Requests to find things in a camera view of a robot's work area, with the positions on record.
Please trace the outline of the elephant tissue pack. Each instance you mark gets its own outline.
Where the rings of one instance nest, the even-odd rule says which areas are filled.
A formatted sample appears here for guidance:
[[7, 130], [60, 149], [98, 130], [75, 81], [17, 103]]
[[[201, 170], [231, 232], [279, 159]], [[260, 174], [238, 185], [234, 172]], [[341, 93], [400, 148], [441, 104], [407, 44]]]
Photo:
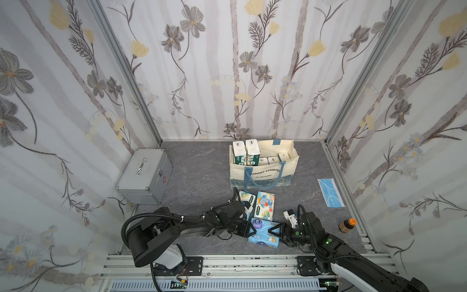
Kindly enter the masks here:
[[247, 153], [247, 165], [258, 166], [260, 160], [260, 147], [256, 139], [248, 139], [245, 141]]
[[246, 219], [249, 221], [255, 207], [256, 196], [245, 191], [240, 191], [240, 201], [244, 205]]
[[275, 199], [276, 196], [273, 193], [258, 191], [254, 209], [254, 218], [272, 221]]

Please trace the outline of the cream canvas tote bag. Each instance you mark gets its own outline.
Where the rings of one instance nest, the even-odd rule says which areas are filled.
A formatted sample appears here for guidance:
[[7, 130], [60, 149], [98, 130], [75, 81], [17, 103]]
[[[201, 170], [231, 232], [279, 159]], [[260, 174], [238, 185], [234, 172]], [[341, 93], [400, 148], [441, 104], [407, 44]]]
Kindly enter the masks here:
[[293, 140], [234, 141], [229, 146], [230, 185], [244, 191], [289, 186], [298, 160]]

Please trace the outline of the green barcode tissue pack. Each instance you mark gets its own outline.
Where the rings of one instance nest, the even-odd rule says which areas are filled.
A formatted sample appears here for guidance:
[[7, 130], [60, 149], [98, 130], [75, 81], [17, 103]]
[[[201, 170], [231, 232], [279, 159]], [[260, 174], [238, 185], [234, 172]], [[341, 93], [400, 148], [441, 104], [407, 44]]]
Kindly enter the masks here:
[[280, 162], [285, 162], [285, 161], [290, 160], [291, 156], [287, 152], [282, 152], [282, 153], [278, 154], [278, 158], [279, 158]]
[[232, 151], [235, 164], [247, 165], [247, 151], [243, 141], [234, 141]]

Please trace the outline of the purple tissue pack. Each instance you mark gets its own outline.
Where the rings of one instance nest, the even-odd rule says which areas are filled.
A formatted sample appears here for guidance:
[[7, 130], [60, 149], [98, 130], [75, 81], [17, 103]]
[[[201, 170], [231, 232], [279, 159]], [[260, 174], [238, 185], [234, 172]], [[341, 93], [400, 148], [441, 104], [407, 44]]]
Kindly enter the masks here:
[[268, 164], [271, 165], [271, 164], [277, 164], [280, 162], [280, 158], [278, 156], [270, 156], [270, 157], [267, 157], [267, 160], [268, 160]]

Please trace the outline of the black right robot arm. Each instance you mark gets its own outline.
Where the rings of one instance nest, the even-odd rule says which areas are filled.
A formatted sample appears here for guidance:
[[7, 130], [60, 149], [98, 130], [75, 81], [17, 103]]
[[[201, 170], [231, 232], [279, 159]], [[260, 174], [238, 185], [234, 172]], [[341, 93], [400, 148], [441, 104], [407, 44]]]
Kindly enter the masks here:
[[268, 232], [288, 247], [307, 246], [311, 256], [297, 258], [300, 276], [335, 274], [363, 292], [426, 292], [427, 286], [416, 278], [407, 280], [357, 253], [339, 237], [322, 227], [313, 212], [297, 207], [297, 225], [279, 223]]

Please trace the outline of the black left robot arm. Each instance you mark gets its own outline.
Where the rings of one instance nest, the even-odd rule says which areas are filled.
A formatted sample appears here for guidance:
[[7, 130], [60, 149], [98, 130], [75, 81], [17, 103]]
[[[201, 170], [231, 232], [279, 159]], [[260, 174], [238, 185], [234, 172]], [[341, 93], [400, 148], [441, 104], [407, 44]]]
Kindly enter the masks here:
[[234, 188], [232, 199], [200, 216], [178, 215], [167, 207], [134, 215], [123, 224], [121, 238], [138, 268], [159, 264], [174, 269], [186, 261], [183, 249], [176, 243], [180, 237], [215, 236], [229, 240], [222, 235], [244, 238], [254, 235], [256, 230], [251, 226], [254, 204], [254, 199], [243, 201]]

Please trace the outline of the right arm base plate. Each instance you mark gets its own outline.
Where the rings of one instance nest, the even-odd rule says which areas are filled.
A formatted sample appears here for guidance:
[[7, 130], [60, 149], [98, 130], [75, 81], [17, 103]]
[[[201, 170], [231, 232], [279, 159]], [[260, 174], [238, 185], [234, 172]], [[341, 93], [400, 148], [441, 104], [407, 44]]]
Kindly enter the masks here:
[[328, 274], [327, 267], [314, 256], [298, 256], [296, 259], [297, 273], [300, 276], [308, 277]]

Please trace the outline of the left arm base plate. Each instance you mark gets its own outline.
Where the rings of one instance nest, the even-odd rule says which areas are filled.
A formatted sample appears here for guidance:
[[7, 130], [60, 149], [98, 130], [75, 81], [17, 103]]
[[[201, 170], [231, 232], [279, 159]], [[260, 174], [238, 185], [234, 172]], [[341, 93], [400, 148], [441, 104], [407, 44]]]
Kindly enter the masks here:
[[168, 269], [160, 264], [155, 264], [152, 268], [152, 272], [155, 276], [201, 276], [203, 260], [204, 258], [201, 256], [189, 256], [172, 269]]

